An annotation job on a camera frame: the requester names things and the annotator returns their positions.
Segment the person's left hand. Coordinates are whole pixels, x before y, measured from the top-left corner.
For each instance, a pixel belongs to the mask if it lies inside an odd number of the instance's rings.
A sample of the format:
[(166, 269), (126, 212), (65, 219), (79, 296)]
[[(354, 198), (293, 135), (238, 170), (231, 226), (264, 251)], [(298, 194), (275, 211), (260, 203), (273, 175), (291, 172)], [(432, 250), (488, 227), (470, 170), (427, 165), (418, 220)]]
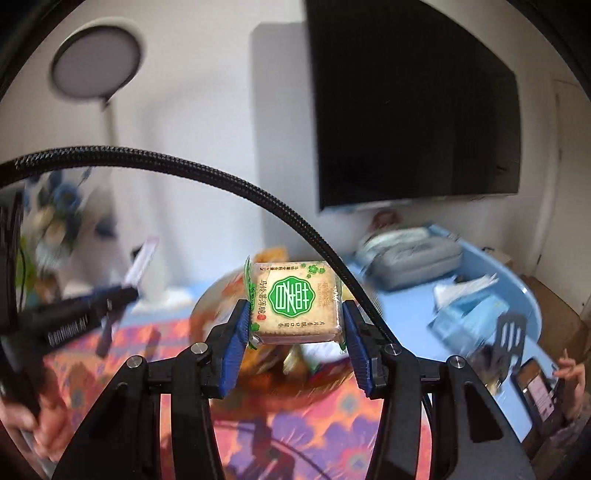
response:
[(58, 461), (73, 436), (70, 414), (56, 384), (46, 383), (39, 395), (40, 413), (25, 406), (1, 401), (1, 421), (7, 428), (33, 434), (33, 450), (42, 458)]

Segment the other person's hand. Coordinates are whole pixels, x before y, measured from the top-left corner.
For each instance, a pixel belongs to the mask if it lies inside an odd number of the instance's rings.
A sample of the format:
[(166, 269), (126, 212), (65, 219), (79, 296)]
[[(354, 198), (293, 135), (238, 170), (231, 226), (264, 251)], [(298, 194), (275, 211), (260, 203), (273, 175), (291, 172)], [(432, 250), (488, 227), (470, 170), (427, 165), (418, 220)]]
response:
[(578, 418), (583, 409), (586, 371), (582, 363), (577, 363), (567, 349), (563, 350), (558, 359), (559, 368), (553, 372), (553, 376), (564, 382), (562, 411), (568, 421)]

